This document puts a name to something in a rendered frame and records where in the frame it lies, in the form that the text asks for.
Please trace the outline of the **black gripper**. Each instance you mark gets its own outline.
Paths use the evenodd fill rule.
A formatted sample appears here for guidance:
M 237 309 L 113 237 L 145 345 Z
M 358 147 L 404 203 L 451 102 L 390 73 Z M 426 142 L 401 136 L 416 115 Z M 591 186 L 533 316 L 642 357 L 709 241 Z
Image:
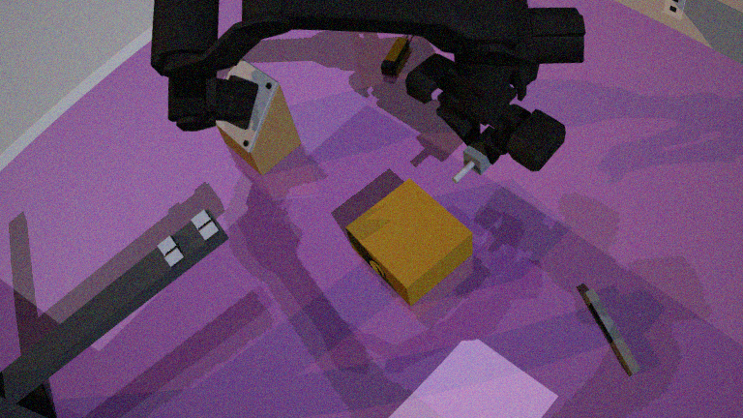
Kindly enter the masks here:
M 432 100 L 431 92 L 439 88 L 444 92 L 437 95 L 440 106 L 436 113 L 467 146 L 481 134 L 481 124 L 489 124 L 494 129 L 483 144 L 490 164 L 509 153 L 525 168 L 539 171 L 565 142 L 565 125 L 539 109 L 531 114 L 510 104 L 517 95 L 510 86 L 510 75 L 517 68 L 509 65 L 499 75 L 473 76 L 435 53 L 408 73 L 406 92 L 427 104 Z

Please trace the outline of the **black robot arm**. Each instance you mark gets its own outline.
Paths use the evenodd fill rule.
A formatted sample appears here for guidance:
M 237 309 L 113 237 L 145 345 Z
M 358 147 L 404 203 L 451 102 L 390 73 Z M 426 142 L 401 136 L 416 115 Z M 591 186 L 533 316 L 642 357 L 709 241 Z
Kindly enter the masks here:
M 185 132 L 226 121 L 246 130 L 257 83 L 231 68 L 262 39 L 290 30 L 423 37 L 454 54 L 464 73 L 491 77 L 509 65 L 517 100 L 540 64 L 582 63 L 584 20 L 572 8 L 526 0 L 242 0 L 242 21 L 218 39 L 219 0 L 154 0 L 151 66 L 168 82 L 168 119 Z M 216 121 L 215 121 L 216 120 Z

